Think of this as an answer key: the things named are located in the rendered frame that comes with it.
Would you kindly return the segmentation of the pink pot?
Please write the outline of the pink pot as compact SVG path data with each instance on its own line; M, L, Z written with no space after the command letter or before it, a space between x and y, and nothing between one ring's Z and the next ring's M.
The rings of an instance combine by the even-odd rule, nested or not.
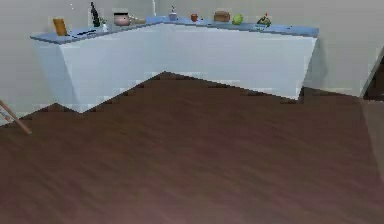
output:
M115 13L114 14L114 24L116 26L129 26L131 20L128 13Z

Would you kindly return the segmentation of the brown bread loaf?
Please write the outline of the brown bread loaf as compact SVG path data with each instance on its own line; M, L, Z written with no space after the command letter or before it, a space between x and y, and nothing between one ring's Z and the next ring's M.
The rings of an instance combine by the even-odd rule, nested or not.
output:
M216 11L214 13L214 20L217 22L229 22L230 13L227 11Z

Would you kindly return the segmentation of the white counter with blue top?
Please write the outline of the white counter with blue top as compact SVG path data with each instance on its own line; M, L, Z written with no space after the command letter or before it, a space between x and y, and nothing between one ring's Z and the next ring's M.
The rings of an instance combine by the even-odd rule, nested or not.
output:
M311 72L318 33L157 16L108 32L90 27L32 39L55 102L83 113L162 72L296 99Z

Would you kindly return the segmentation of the black knife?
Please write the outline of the black knife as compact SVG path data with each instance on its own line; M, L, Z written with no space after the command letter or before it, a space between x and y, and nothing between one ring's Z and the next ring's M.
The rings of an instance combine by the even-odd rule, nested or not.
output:
M76 33L76 34L72 34L73 37L79 37L79 36L84 36L84 35L92 35L93 33L95 33L96 30L87 30L87 31L83 31L83 32L79 32L79 33Z

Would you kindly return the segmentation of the dark green bottle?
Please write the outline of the dark green bottle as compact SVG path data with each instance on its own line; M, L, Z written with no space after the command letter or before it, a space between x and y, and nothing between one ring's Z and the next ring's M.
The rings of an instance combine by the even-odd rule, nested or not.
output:
M98 15L98 12L95 8L94 2L90 2L90 5L91 5L90 13L92 15L93 26L94 27L100 27L99 15Z

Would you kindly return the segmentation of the orange box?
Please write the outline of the orange box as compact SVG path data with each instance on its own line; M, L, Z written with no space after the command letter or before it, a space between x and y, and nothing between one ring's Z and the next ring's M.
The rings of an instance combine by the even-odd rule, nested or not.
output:
M65 26L65 22L62 18L54 18L53 19L53 24L56 29L56 33L58 36L67 36L67 29Z

